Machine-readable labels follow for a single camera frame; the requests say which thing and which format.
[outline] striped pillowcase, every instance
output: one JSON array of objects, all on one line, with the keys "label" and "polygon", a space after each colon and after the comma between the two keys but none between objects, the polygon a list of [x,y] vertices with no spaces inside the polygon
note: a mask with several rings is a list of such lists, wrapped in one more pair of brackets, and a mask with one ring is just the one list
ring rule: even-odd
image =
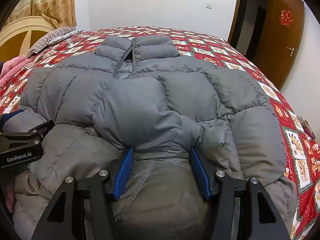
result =
[{"label": "striped pillowcase", "polygon": [[65,35],[71,31],[74,31],[76,28],[74,27],[60,27],[52,32],[47,33],[45,36],[40,38],[33,46],[29,49],[27,58],[30,58],[33,54],[38,54],[41,50],[43,50],[53,38]]},{"label": "striped pillowcase", "polygon": [[74,31],[71,31],[71,32],[69,32],[69,33],[67,33],[65,35],[55,37],[51,41],[49,41],[49,43],[48,43],[46,48],[54,46],[54,45],[56,45],[56,44],[58,44],[58,43],[60,43],[60,42],[62,42],[64,40],[70,38],[71,36],[73,36],[73,35],[75,35],[75,34],[77,34],[79,32],[82,32],[82,31],[83,30],[74,30]]}]

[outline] bed sheet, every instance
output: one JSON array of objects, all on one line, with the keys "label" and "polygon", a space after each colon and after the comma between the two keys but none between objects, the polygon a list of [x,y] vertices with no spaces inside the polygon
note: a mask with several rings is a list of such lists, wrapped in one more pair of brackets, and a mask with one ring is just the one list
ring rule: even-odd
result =
[{"label": "bed sheet", "polygon": [[19,71],[0,92],[0,114],[15,111],[21,93],[35,67],[52,67],[66,57],[94,51],[107,36],[116,35],[127,39],[145,35],[169,36],[180,54],[207,60],[215,65],[248,72],[269,96],[287,154],[284,175],[297,185],[298,206],[293,221],[291,238],[303,239],[320,215],[320,149],[305,134],[297,116],[279,90],[266,76],[225,40],[211,35],[179,29],[147,27],[122,27],[82,32],[45,49]]}]

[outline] curtain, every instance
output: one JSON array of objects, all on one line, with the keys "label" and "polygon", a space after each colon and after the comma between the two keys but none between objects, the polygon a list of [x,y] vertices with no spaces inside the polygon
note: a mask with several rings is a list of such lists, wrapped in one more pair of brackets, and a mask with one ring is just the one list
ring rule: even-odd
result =
[{"label": "curtain", "polygon": [[26,16],[43,16],[57,27],[76,26],[75,0],[20,0],[9,18],[7,25]]}]

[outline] gray fabric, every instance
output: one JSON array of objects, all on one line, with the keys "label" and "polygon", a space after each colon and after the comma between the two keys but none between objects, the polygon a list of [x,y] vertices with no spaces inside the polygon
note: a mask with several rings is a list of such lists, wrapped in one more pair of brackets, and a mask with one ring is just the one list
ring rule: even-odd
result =
[{"label": "gray fabric", "polygon": [[234,178],[259,178],[291,231],[296,193],[282,177],[279,123],[248,73],[180,56],[166,36],[109,36],[94,53],[36,68],[20,103],[6,130],[55,122],[44,156],[16,180],[15,221],[26,216],[29,228],[65,177],[108,168],[127,145],[135,161],[112,204],[122,239],[202,238],[210,207],[188,163],[192,147]]}]

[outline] pink blanket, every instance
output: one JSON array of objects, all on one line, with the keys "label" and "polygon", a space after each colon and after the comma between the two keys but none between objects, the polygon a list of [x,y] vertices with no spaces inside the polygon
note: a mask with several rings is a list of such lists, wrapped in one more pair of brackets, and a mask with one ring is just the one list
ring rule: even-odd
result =
[{"label": "pink blanket", "polygon": [[7,64],[7,62],[11,61],[11,60],[14,60],[14,59],[11,59],[7,62],[5,62],[3,64],[3,69],[2,69],[2,72],[1,72],[1,75],[0,75],[0,91],[7,85],[7,83],[12,79],[12,77],[20,70],[22,69],[26,64],[28,64],[30,62],[30,59],[26,59],[25,56],[19,56],[19,57],[22,57],[22,58],[14,58],[16,59],[14,62],[17,63],[19,62],[17,65],[15,65],[13,68],[13,63],[11,64]]},{"label": "pink blanket", "polygon": [[7,74],[10,70],[12,70],[16,65],[18,65],[19,63],[21,63],[22,61],[24,61],[26,59],[26,56],[22,55],[22,56],[18,56],[15,57],[13,59],[10,59],[8,61],[6,61],[3,64],[3,68],[2,71],[0,73],[0,79],[2,79],[5,74]]}]

